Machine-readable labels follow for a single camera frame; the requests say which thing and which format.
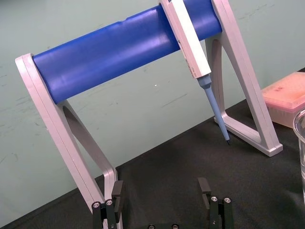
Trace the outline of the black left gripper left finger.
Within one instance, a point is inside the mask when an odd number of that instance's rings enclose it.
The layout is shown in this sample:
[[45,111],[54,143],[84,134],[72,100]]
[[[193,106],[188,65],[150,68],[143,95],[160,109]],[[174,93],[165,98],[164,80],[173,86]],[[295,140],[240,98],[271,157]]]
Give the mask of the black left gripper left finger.
[[112,198],[104,203],[99,201],[92,204],[92,228],[102,229],[103,222],[107,220],[109,229],[117,229],[120,222],[121,212],[123,209],[123,181],[119,180],[114,183],[112,189]]

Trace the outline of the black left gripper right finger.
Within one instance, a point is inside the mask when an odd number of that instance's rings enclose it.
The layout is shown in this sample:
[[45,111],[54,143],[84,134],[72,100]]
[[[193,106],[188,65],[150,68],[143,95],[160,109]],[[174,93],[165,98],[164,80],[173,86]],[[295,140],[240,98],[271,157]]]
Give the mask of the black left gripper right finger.
[[233,229],[233,201],[226,196],[222,199],[212,193],[208,180],[198,177],[198,185],[203,199],[203,204],[207,210],[207,223],[209,229]]

